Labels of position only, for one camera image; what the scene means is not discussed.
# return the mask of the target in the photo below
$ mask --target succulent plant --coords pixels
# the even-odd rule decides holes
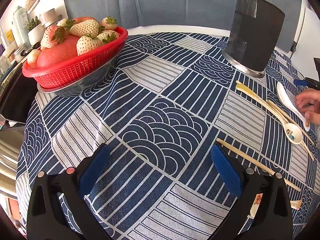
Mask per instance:
[[[28,31],[31,31],[33,28],[35,28],[36,26],[38,26],[41,23],[41,21],[38,19],[38,17],[36,16],[35,18],[32,18],[30,23],[27,24],[28,26]]]

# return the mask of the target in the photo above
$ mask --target gray bowl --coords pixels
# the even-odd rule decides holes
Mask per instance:
[[[42,86],[37,85],[38,90],[42,93],[56,93],[60,97],[70,98],[76,97],[83,94],[88,89],[95,86],[100,80],[102,80],[112,69],[115,68],[116,65],[116,57],[115,55],[111,60],[97,68],[96,70],[88,73],[86,76],[82,76],[79,79],[74,80],[71,83],[62,85],[60,87],[46,89]]]

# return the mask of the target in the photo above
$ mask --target red plastic colander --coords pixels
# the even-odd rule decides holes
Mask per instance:
[[[123,49],[128,31],[118,27],[116,32],[120,37],[115,41],[50,67],[33,69],[25,61],[22,73],[25,77],[33,77],[40,86],[46,89],[56,88],[74,81],[102,66]]]

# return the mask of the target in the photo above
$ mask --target tablecloth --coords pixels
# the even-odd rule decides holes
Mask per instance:
[[[302,126],[279,102],[276,83],[294,100],[304,87],[293,79],[303,76],[274,51],[265,77],[249,77],[221,55],[227,40],[197,33],[129,36],[116,68],[83,95],[38,93],[17,171],[24,221],[40,170],[60,173],[107,143],[110,162],[85,201],[113,239],[207,239],[236,201],[210,158],[219,137],[301,188],[288,187],[291,200],[303,201],[292,209],[296,236],[319,204],[320,151],[304,139],[312,161],[301,145],[289,143],[271,113],[235,86],[239,80]],[[308,132],[315,143],[316,131],[312,125]],[[59,199],[71,228],[80,232],[63,194]]]

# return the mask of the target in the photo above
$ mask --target silver screw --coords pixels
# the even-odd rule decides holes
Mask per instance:
[[[72,174],[74,172],[75,172],[75,168],[74,167],[67,168],[67,173],[68,174]]]
[[[245,171],[250,175],[254,174],[254,170],[252,168],[246,168]]]
[[[45,173],[44,173],[44,171],[39,171],[39,173],[38,173],[38,177],[39,177],[39,178],[41,178],[41,177],[43,177],[43,176],[44,176],[44,174],[45,174]]]
[[[276,173],[276,177],[277,177],[278,179],[282,179],[282,174],[279,173],[279,172],[277,172],[277,173]]]

